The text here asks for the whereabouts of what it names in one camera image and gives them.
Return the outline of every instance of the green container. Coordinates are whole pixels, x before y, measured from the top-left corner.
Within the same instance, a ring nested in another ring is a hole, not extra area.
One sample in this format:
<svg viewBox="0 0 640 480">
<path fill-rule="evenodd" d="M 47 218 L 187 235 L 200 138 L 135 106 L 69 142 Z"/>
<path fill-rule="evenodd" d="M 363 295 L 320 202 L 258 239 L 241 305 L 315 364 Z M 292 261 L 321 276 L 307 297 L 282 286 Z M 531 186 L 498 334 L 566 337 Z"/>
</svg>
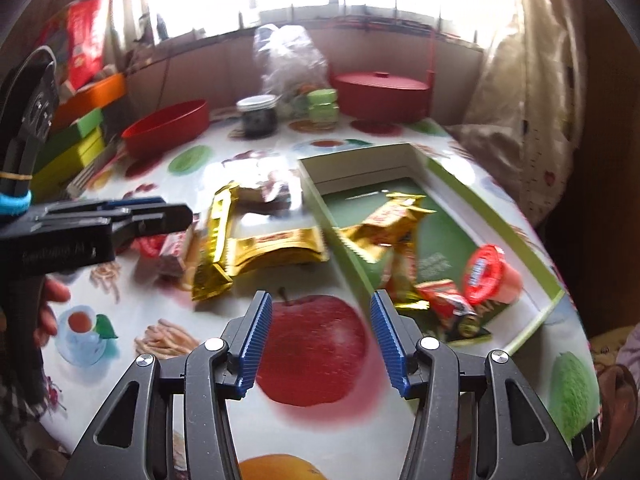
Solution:
<svg viewBox="0 0 640 480">
<path fill-rule="evenodd" d="M 102 123 L 102 110 L 94 108 L 87 115 L 80 117 L 64 130 L 50 134 L 49 139 L 40 150 L 33 173 L 38 173 L 58 155 L 66 152 L 74 144 L 83 140 Z"/>
<path fill-rule="evenodd" d="M 309 119 L 318 128 L 331 129 L 338 123 L 340 108 L 336 104 L 338 92 L 334 88 L 314 90 L 306 95 Z"/>
</svg>

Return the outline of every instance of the apple stem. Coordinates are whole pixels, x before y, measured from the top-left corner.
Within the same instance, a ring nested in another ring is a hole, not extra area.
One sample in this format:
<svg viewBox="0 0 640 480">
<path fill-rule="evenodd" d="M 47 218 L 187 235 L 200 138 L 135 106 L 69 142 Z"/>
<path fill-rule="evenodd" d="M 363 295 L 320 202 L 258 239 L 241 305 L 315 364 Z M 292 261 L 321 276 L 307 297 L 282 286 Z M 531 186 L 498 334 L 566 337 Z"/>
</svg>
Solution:
<svg viewBox="0 0 640 480">
<path fill-rule="evenodd" d="M 289 306 L 289 298 L 287 298 L 287 292 L 283 286 L 278 289 L 278 295 L 284 300 L 285 306 Z"/>
</svg>

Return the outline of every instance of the human hand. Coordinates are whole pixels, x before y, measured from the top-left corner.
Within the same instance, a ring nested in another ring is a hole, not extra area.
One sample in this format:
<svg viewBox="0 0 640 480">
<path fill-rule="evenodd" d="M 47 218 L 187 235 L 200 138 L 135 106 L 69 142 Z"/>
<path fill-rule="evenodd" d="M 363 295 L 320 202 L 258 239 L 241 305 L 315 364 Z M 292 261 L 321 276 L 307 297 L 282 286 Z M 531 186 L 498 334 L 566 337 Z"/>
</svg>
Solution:
<svg viewBox="0 0 640 480">
<path fill-rule="evenodd" d="M 70 298 L 71 293 L 66 285 L 49 277 L 45 278 L 44 286 L 42 287 L 42 296 L 40 298 L 38 327 L 33 332 L 33 340 L 38 348 L 46 345 L 50 336 L 58 334 L 58 322 L 56 321 L 56 315 L 49 306 L 49 301 L 65 303 L 69 301 Z"/>
</svg>

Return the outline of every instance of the curtain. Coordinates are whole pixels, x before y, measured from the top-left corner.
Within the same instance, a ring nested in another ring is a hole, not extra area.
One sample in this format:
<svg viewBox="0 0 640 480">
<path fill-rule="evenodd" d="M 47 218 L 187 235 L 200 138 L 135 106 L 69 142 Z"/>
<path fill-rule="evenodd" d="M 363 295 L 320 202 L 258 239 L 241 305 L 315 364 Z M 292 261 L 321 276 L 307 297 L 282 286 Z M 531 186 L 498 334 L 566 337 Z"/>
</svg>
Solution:
<svg viewBox="0 0 640 480">
<path fill-rule="evenodd" d="M 534 226 L 564 193 L 585 95 L 581 0 L 516 0 L 486 51 L 463 124 L 450 132 Z"/>
</svg>

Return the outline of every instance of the white lid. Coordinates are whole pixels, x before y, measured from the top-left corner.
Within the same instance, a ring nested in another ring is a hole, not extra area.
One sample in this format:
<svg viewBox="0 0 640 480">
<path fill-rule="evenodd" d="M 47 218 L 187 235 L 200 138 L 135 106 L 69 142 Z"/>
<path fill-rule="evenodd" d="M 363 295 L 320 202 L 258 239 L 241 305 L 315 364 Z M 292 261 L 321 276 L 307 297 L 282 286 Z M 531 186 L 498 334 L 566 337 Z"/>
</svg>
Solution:
<svg viewBox="0 0 640 480">
<path fill-rule="evenodd" d="M 240 99 L 236 106 L 241 112 L 251 112 L 252 110 L 266 110 L 275 108 L 277 97 L 271 94 L 254 95 L 245 99 Z"/>
</svg>

